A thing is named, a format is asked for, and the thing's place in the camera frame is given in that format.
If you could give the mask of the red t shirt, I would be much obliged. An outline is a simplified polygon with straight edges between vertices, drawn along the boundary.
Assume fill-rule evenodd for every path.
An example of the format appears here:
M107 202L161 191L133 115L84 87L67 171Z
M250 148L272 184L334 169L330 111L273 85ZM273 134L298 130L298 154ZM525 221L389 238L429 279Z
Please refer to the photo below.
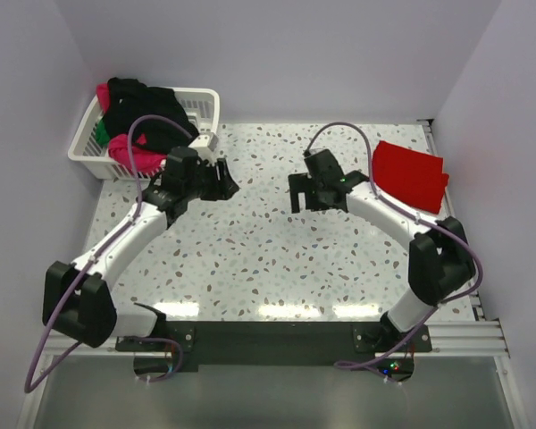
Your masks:
M373 151L375 184L413 208L437 215L449 175L441 157L414 151L381 140Z

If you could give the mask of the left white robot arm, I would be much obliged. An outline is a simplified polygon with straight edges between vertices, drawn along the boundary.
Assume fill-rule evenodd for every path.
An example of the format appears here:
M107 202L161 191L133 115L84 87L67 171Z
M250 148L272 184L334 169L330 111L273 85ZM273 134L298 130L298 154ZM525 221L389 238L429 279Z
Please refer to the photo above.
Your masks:
M154 239L164 234L195 199L224 201L238 191L226 159L209 161L191 147L176 147L125 217L93 248L69 264L46 271L42 321L91 348L111 337L135 337L147 350L167 340L163 313L135 303L117 307L112 290L121 274Z

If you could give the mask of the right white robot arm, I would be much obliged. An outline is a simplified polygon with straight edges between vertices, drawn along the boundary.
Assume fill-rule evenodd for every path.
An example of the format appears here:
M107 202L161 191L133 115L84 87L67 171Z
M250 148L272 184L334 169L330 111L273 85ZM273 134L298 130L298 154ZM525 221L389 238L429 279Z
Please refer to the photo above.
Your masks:
M412 340L411 331L476 275L463 225L452 216L439 221L412 214L405 204L383 196L370 176L344 172L328 149L310 152L305 164L306 172L288 176L292 212L300 211L304 196L306 209L360 217L406 250L408 289L369 336L386 349L402 350Z

